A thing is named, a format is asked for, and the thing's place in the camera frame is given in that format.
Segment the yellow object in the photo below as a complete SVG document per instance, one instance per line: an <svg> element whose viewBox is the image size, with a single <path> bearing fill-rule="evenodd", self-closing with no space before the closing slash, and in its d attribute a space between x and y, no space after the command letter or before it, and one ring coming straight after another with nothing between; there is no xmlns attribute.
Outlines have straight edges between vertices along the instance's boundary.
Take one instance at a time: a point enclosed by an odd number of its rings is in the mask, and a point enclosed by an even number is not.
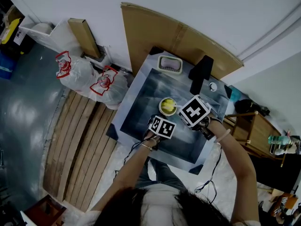
<svg viewBox="0 0 301 226"><path fill-rule="evenodd" d="M15 31L15 29L18 27L19 22L20 22L20 18L15 19L13 22L11 22L11 24L9 25L8 29L6 30L6 32L3 36L2 44L6 44L9 41L11 35Z"/></svg>
<svg viewBox="0 0 301 226"><path fill-rule="evenodd" d="M166 109L167 111L172 111L174 109L174 106L169 103L163 102L162 109Z"/></svg>
<svg viewBox="0 0 301 226"><path fill-rule="evenodd" d="M172 99L165 99L161 103L161 111L166 115L172 115L177 110L176 102Z"/></svg>

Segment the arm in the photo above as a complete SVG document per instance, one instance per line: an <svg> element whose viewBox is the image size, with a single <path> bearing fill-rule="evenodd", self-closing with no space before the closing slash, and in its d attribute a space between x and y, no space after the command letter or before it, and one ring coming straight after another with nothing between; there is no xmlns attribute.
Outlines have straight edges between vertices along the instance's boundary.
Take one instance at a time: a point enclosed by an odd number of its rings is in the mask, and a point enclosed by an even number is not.
<svg viewBox="0 0 301 226"><path fill-rule="evenodd" d="M220 138L226 132L223 125L217 121L211 121L208 128L216 138ZM237 178L231 223L259 221L256 172L248 153L230 134L221 140L220 144Z"/></svg>
<svg viewBox="0 0 301 226"><path fill-rule="evenodd" d="M143 144L149 147L156 145L153 140L146 141ZM107 202L112 198L112 196L115 195L117 191L123 188L135 187L135 184L150 152L151 151L145 146L140 146L136 153L120 169L112 185L98 201L98 203L92 208L92 210L102 211Z"/></svg>

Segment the jeans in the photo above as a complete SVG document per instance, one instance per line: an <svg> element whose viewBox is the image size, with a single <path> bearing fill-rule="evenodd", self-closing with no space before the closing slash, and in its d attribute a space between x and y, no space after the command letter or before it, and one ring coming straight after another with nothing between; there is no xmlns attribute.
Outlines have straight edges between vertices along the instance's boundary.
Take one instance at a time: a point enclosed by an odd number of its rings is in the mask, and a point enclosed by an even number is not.
<svg viewBox="0 0 301 226"><path fill-rule="evenodd" d="M142 172L138 178L138 181L136 183L136 188L146 187L158 183L162 183L171 187L174 187L180 191L186 191L186 187L184 186L183 182L170 170L170 168L167 166L167 164L157 161L155 159L150 159L150 162L152 166L155 169L156 172L156 181L151 181L149 178L148 170L147 170L147 164L148 164L149 158L147 158Z"/></svg>

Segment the cardboard box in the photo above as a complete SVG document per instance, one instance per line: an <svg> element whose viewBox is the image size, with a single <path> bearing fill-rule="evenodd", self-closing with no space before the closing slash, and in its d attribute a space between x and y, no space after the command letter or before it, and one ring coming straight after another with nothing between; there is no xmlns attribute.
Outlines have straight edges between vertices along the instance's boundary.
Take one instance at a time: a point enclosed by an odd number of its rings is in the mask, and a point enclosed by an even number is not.
<svg viewBox="0 0 301 226"><path fill-rule="evenodd" d="M87 55L100 58L101 54L97 48L87 21L85 19L70 18L68 23L83 51Z"/></svg>
<svg viewBox="0 0 301 226"><path fill-rule="evenodd" d="M204 55L214 60L211 75L217 79L241 68L243 62L214 40L161 13L121 3L127 47L136 75L153 46L196 65Z"/></svg>

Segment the white box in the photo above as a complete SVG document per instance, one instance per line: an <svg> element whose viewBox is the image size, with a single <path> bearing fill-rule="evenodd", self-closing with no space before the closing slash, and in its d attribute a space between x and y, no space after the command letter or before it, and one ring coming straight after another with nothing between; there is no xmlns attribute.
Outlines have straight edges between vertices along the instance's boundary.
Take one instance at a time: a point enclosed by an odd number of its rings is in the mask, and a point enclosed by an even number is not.
<svg viewBox="0 0 301 226"><path fill-rule="evenodd" d="M33 30L32 27L34 27L34 25L36 25L36 23L30 17L26 16L19 28L37 43L57 53L67 50L70 55L79 57L82 55L83 50L69 27L67 20L62 20L55 26L50 34Z"/></svg>

